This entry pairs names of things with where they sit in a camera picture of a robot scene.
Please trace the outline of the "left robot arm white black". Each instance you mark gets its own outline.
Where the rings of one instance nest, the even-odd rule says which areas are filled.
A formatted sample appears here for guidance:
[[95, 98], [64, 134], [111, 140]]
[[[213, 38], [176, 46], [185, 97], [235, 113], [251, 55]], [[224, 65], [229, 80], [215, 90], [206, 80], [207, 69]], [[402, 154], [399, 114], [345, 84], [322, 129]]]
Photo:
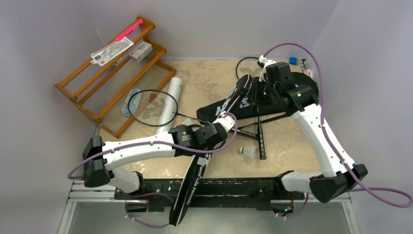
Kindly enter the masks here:
[[218, 119], [198, 129], [178, 125], [153, 136], [127, 141], [104, 142], [100, 136], [92, 137], [82, 155], [84, 186], [111, 185], [132, 199], [140, 199], [145, 194], [143, 176], [123, 169], [124, 165], [159, 157], [208, 156], [216, 152], [217, 144], [226, 141], [234, 125], [232, 120]]

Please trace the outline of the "black SPORT racket bag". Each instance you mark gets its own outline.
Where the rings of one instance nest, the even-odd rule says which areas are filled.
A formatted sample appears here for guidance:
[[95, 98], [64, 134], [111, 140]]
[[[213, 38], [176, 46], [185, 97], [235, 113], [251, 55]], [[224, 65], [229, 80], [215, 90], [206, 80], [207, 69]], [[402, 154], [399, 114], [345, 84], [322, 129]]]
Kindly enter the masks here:
[[[247, 96], [247, 94], [251, 90], [252, 80], [253, 77], [250, 74], [247, 74], [236, 82], [231, 92], [225, 99], [221, 111], [217, 116], [218, 118], [225, 117], [226, 115], [231, 115], [236, 121], [235, 126], [233, 127], [235, 129], [238, 129], [238, 120], [236, 116], [230, 111], [234, 107], [239, 105], [242, 99]], [[223, 142], [217, 144], [212, 150], [198, 150], [197, 146], [195, 147], [193, 151], [194, 158], [192, 159], [190, 166], [184, 176], [176, 200], [174, 201], [173, 207], [171, 208], [171, 211], [169, 213], [170, 225], [178, 226], [182, 222], [182, 219], [184, 218], [193, 200], [195, 192], [198, 189], [198, 184], [204, 176], [205, 170], [210, 162], [212, 154], [228, 147], [234, 139], [235, 135], [232, 136], [228, 143]]]

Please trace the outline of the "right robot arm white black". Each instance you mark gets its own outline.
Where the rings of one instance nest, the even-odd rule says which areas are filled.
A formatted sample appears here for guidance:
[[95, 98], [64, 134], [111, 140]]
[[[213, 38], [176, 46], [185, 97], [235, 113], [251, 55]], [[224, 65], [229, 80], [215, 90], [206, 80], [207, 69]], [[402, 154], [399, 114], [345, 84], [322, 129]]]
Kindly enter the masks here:
[[259, 62], [259, 66], [259, 81], [266, 86], [262, 91], [254, 89], [253, 103], [264, 100], [285, 111], [300, 126], [321, 166], [319, 173], [290, 171], [280, 175], [280, 181], [273, 186], [274, 194], [286, 198], [292, 192], [309, 193], [327, 203], [354, 188], [356, 180], [363, 179], [368, 170], [344, 152], [335, 136], [325, 137], [332, 130], [321, 115], [322, 107], [313, 87], [298, 84], [286, 62], [268, 59]]

